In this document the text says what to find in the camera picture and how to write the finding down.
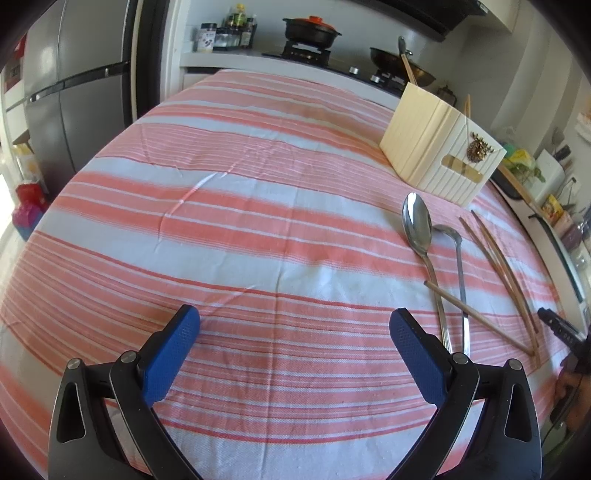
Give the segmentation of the white spice jar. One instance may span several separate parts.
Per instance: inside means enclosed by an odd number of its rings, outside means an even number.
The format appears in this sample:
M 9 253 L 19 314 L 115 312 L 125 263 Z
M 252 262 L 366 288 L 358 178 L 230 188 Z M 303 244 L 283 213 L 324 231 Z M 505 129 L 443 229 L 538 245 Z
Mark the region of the white spice jar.
M 201 23 L 197 29 L 197 52 L 211 53 L 214 48 L 217 24 Z

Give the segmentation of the red bag on floor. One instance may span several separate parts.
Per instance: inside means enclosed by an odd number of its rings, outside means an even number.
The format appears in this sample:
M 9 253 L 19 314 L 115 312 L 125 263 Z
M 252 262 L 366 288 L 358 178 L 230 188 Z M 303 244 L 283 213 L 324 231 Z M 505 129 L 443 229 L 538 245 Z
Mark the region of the red bag on floor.
M 20 184 L 15 190 L 19 204 L 12 212 L 12 224 L 27 241 L 49 207 L 40 182 Z

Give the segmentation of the glass french press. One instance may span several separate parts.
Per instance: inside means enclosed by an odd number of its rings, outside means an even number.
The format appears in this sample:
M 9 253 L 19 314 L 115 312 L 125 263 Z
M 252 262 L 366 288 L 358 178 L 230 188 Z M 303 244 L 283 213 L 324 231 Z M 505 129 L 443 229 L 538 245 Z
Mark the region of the glass french press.
M 456 94 L 449 88 L 448 85 L 443 85 L 438 88 L 436 95 L 452 107 L 455 107 L 458 102 Z

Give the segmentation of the condiment bottles rack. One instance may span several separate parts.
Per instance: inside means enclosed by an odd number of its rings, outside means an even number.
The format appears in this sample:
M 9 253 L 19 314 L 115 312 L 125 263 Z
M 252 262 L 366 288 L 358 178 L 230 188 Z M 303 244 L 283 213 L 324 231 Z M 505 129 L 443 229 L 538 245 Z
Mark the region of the condiment bottles rack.
M 246 7 L 242 3 L 235 4 L 229 9 L 221 26 L 216 30 L 213 49 L 215 51 L 252 49 L 256 29 L 256 14 L 246 12 Z

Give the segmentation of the yellow green produce bag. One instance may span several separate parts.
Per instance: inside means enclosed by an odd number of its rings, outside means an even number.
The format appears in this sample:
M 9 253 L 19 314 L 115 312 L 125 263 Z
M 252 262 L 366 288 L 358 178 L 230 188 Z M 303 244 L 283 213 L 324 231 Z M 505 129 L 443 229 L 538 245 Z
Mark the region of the yellow green produce bag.
M 546 182 L 536 160 L 525 149 L 517 149 L 512 153 L 507 153 L 502 161 L 502 165 L 522 184 L 533 182 L 535 179 L 542 183 Z

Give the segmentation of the white knife block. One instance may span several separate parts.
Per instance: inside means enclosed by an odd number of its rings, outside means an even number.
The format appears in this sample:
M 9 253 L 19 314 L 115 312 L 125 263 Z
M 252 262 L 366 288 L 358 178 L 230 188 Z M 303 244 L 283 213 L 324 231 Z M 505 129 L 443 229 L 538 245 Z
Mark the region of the white knife block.
M 547 198 L 556 193 L 565 180 L 565 172 L 561 164 L 547 150 L 542 150 L 536 158 L 536 167 L 541 180 L 533 176 L 529 181 L 528 190 L 538 206 L 542 206 Z

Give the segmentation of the dark wok pan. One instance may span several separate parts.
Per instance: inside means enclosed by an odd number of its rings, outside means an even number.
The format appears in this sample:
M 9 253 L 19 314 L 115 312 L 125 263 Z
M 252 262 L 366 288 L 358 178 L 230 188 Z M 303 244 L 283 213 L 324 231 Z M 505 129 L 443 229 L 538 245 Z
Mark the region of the dark wok pan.
M 412 55 L 410 51 L 407 52 L 407 61 L 411 67 L 415 80 L 420 87 L 427 87 L 433 84 L 436 77 L 413 63 L 409 57 Z M 370 47 L 370 59 L 377 67 L 377 75 L 384 78 L 399 78 L 404 82 L 408 82 L 409 75 L 403 59 L 394 53 L 389 51 Z

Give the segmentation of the small silver spoon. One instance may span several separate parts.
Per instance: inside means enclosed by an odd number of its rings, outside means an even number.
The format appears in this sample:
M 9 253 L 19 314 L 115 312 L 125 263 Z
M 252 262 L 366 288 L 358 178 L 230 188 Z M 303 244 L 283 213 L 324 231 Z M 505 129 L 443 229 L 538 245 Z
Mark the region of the small silver spoon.
M 455 243 L 457 271 L 459 280 L 460 300 L 463 303 L 467 302 L 466 286 L 462 259 L 462 236 L 458 231 L 450 226 L 443 224 L 435 225 L 434 230 L 438 233 L 444 234 L 451 238 Z M 471 354 L 471 330 L 469 316 L 466 311 L 462 311 L 462 348 L 463 353 L 467 356 Z

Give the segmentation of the black gas stove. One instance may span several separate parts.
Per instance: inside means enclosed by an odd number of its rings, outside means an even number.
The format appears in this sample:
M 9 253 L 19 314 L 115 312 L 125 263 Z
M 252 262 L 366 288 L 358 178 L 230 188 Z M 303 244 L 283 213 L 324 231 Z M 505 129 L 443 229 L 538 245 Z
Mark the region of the black gas stove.
M 263 53 L 263 57 L 282 59 L 303 63 L 308 66 L 318 67 L 329 70 L 332 73 L 355 78 L 356 80 L 368 83 L 382 90 L 388 91 L 394 95 L 401 96 L 406 87 L 406 81 L 399 77 L 394 77 L 389 73 L 377 70 L 375 73 L 361 69 L 355 65 L 349 65 L 346 62 L 331 58 L 330 50 L 318 50 L 308 48 L 304 45 L 298 45 L 287 41 L 281 51 Z

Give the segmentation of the pink white striped tablecloth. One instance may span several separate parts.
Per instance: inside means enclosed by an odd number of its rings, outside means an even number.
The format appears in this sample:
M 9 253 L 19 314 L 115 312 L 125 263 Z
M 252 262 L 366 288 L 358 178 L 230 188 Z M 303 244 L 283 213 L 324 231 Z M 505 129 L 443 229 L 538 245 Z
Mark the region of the pink white striped tablecloth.
M 115 360 L 184 304 L 200 335 L 155 406 L 207 479 L 382 479 L 432 416 L 389 335 L 439 321 L 380 150 L 389 109 L 221 71 L 155 107 L 53 201 L 1 296 L 1 420 L 40 474 L 69 359 Z

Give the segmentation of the cream utensil holder box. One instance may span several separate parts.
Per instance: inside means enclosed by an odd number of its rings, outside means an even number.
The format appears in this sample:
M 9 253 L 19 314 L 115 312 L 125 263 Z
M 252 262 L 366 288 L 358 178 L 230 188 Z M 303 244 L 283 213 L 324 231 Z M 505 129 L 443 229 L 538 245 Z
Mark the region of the cream utensil holder box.
M 380 148 L 407 184 L 467 207 L 506 150 L 469 116 L 408 83 Z

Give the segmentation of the large silver spoon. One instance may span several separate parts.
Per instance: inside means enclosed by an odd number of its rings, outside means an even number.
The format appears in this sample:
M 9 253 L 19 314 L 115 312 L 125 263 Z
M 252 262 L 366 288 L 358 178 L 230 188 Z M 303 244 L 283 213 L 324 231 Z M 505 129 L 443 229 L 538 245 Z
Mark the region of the large silver spoon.
M 432 242 L 432 223 L 427 205 L 422 197 L 411 192 L 406 196 L 402 207 L 403 228 L 412 250 L 423 260 L 428 271 L 428 280 L 438 286 L 436 272 L 428 251 Z M 435 304 L 439 317 L 443 345 L 451 352 L 453 349 L 447 316 L 441 296 L 435 292 Z

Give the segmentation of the wooden chopstick across spoons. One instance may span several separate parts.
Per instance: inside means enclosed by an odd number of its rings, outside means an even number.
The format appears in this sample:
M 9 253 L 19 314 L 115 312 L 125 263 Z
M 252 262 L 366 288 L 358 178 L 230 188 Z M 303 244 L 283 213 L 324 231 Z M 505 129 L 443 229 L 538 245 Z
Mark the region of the wooden chopstick across spoons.
M 443 299 L 447 300 L 452 305 L 456 306 L 457 308 L 459 308 L 463 312 L 466 312 L 469 317 L 472 317 L 473 319 L 475 319 L 476 321 L 478 321 L 480 324 L 482 324 L 483 326 L 485 326 L 486 328 L 488 328 L 490 331 L 494 332 L 497 336 L 499 336 L 499 337 L 503 338 L 504 340 L 506 340 L 507 342 L 509 342 L 514 347 L 518 348 L 519 350 L 521 350 L 522 352 L 526 353 L 527 355 L 529 355 L 531 357 L 534 357 L 536 355 L 536 349 L 535 348 L 528 347 L 525 344 L 523 344 L 522 342 L 518 341 L 517 339 L 511 337 L 508 333 L 506 333 L 500 327 L 498 327 L 495 324 L 493 324 L 483 314 L 481 314 L 480 312 L 478 312 L 474 308 L 470 307 L 466 303 L 462 302 L 457 297 L 455 297 L 452 294 L 448 293 L 447 291 L 443 290 L 442 288 L 440 288 L 438 285 L 436 285 L 432 281 L 426 280 L 424 282 L 424 285 L 429 290 L 431 290 L 432 292 L 438 294 L 440 297 L 442 297 Z

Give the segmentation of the black pot orange lid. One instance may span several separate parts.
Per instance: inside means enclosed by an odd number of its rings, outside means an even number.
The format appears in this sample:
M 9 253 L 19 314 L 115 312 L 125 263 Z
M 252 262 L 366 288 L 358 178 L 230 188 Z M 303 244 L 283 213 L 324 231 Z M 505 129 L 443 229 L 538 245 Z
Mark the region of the black pot orange lid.
M 286 23 L 284 35 L 287 41 L 304 44 L 318 50 L 328 50 L 341 33 L 329 24 L 325 24 L 321 17 L 283 18 Z

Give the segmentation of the grey refrigerator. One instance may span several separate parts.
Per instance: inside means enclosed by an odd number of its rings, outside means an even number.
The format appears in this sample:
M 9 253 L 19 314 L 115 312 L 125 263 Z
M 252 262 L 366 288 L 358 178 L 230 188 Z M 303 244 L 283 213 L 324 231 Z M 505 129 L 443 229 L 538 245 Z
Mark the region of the grey refrigerator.
M 52 192 L 131 123 L 137 12 L 135 1 L 56 1 L 24 36 L 2 123 L 10 143 L 30 145 Z

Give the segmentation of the wooden cutting board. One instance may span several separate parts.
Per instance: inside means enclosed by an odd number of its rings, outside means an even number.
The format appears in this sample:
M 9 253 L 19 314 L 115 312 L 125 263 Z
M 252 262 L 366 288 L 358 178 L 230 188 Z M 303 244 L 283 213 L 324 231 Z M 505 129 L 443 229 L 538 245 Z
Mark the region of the wooden cutting board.
M 539 217 L 544 218 L 544 212 L 535 202 L 534 197 L 530 194 L 529 190 L 519 182 L 519 180 L 512 174 L 512 172 L 509 169 L 507 169 L 503 164 L 500 164 L 497 170 L 512 185 L 512 187 L 520 195 L 522 200 L 530 207 L 530 209 Z

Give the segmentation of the yellow snack packet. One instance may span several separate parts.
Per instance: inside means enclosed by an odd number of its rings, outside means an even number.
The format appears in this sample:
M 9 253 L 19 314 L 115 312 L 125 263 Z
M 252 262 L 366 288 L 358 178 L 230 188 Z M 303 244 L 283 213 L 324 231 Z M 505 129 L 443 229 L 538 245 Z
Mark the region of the yellow snack packet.
M 564 209 L 559 200 L 550 194 L 542 205 L 544 218 L 551 226 L 554 226 L 562 217 Z

